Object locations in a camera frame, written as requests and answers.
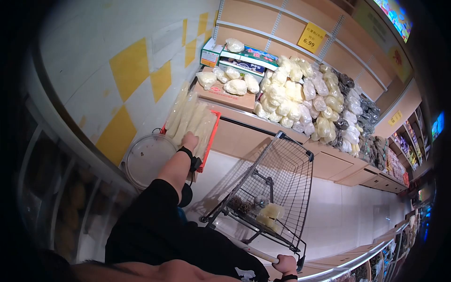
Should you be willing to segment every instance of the price label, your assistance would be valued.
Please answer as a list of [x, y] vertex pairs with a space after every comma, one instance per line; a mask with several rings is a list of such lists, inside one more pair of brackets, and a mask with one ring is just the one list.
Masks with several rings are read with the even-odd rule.
[[298, 46], [315, 53], [325, 36], [325, 30], [313, 23], [308, 23], [298, 41]]
[[396, 122], [398, 122], [402, 117], [401, 111], [397, 111], [395, 115], [388, 120], [388, 124], [393, 126]]

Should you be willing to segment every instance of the shopping cart basket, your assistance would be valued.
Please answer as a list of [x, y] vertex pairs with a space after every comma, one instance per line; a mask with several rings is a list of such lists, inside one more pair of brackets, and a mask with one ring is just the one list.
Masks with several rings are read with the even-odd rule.
[[[201, 217], [200, 221], [208, 222], [207, 227], [214, 229], [216, 225], [213, 222], [222, 212], [256, 232], [241, 242], [249, 244], [262, 235], [286, 246], [298, 255], [297, 265], [300, 271], [305, 259], [306, 244], [301, 240], [301, 235], [310, 198], [313, 157], [312, 152], [279, 131], [247, 169], [237, 186], [207, 216]], [[233, 206], [230, 200], [237, 196], [243, 203], [254, 203], [255, 197], [263, 196], [271, 203], [282, 206], [285, 214], [276, 219], [278, 228], [269, 228], [257, 221], [257, 208], [244, 213]], [[300, 241], [304, 244], [302, 257], [299, 255]]]

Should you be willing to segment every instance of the person's left hand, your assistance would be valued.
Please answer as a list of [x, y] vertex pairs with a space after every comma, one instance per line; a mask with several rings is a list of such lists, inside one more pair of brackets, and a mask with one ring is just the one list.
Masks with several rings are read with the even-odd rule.
[[196, 148], [199, 143], [199, 136], [194, 136], [191, 131], [188, 131], [182, 139], [182, 146], [187, 148], [193, 153], [194, 148]]

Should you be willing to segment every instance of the screen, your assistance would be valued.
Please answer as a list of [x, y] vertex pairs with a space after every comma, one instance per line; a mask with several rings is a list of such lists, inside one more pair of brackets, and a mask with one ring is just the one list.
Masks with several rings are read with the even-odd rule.
[[437, 139], [437, 136], [440, 133], [442, 133], [444, 122], [445, 122], [445, 112], [443, 111], [440, 113], [437, 120], [432, 125], [432, 142], [434, 142], [435, 139]]
[[396, 30], [402, 36], [402, 39], [407, 43], [410, 31], [412, 29], [412, 22], [405, 14], [405, 10], [399, 6], [397, 0], [373, 0], [384, 14], [390, 19]]

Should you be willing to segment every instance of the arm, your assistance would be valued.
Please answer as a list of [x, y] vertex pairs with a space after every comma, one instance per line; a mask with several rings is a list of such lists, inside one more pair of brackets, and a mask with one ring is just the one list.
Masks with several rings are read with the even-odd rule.
[[[277, 258], [279, 259], [279, 263], [272, 264], [272, 266], [277, 271], [282, 272], [282, 277], [285, 277], [290, 274], [296, 276], [298, 275], [298, 273], [296, 272], [297, 264], [294, 256], [280, 254], [277, 256]], [[296, 281], [297, 281], [296, 279], [290, 279], [287, 280], [286, 282], [296, 282]]]
[[[199, 137], [188, 131], [182, 139], [182, 146], [193, 152], [199, 142]], [[157, 178], [163, 179], [174, 187], [179, 196], [179, 203], [182, 200], [182, 189], [188, 176], [191, 160], [185, 152], [177, 152], [163, 166]]]

